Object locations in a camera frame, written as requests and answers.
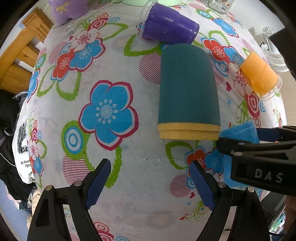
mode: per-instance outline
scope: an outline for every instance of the stuffed toy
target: stuffed toy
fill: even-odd
[[[63,25],[71,18],[79,18],[87,13],[89,0],[48,0],[52,8],[52,16],[58,26]]]

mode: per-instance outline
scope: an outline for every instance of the screw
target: screw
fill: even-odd
[[[253,192],[255,192],[255,189],[252,187],[248,187],[248,191],[253,193]]]
[[[226,184],[224,182],[220,182],[220,183],[218,183],[218,185],[221,188],[226,188]]]
[[[52,185],[48,185],[48,186],[45,187],[46,191],[50,191],[51,189],[52,189]]]
[[[243,153],[242,153],[242,152],[235,152],[234,155],[235,155],[235,156],[242,156]]]
[[[82,184],[82,181],[78,180],[74,182],[74,186],[79,187]]]

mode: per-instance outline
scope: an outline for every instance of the wooden chair backrest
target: wooden chair backrest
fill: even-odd
[[[12,93],[19,93],[29,88],[32,73],[21,66],[14,64],[19,59],[34,67],[39,50],[30,44],[36,37],[44,40],[53,24],[39,9],[35,8],[23,21],[25,28],[21,30],[15,40],[7,47],[0,57],[0,89]]]

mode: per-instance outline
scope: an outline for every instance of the yellow bow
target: yellow bow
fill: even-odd
[[[56,11],[61,11],[60,14],[62,14],[63,11],[67,11],[67,9],[65,9],[65,7],[68,6],[68,5],[69,5],[69,3],[65,2],[63,4],[63,6],[57,7]]]

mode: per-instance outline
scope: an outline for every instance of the purple cup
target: purple cup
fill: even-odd
[[[196,22],[156,2],[149,11],[142,37],[171,44],[191,44],[199,29]]]

